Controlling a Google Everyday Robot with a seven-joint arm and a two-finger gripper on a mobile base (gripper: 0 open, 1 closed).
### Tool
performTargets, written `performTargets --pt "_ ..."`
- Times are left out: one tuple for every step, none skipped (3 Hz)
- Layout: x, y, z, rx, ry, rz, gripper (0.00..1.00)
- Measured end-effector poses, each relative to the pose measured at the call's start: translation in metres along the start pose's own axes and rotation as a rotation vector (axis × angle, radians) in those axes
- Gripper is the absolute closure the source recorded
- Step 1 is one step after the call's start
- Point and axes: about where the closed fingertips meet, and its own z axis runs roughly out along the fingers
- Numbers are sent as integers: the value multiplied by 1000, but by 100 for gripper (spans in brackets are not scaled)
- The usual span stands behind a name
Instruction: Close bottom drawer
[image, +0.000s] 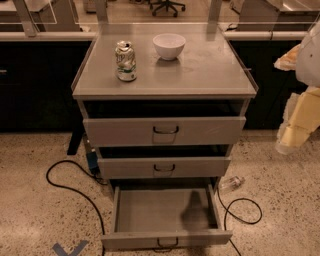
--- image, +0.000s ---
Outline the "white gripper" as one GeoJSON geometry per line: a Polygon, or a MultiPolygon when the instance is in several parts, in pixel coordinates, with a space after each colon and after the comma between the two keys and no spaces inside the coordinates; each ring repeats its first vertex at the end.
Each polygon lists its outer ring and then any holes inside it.
{"type": "MultiPolygon", "coordinates": [[[[294,46],[274,63],[274,67],[290,71],[296,69],[300,44],[294,46]]],[[[299,149],[320,127],[320,88],[309,87],[301,94],[292,93],[283,113],[277,133],[276,150],[284,155],[299,149]]]]}

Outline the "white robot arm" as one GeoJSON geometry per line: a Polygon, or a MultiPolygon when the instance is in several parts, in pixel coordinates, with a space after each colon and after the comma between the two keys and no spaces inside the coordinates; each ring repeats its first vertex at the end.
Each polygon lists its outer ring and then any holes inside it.
{"type": "Polygon", "coordinates": [[[275,148],[288,155],[320,127],[320,21],[312,26],[300,44],[278,58],[274,67],[294,70],[296,79],[307,86],[303,93],[292,93],[287,100],[277,133],[275,148]]]}

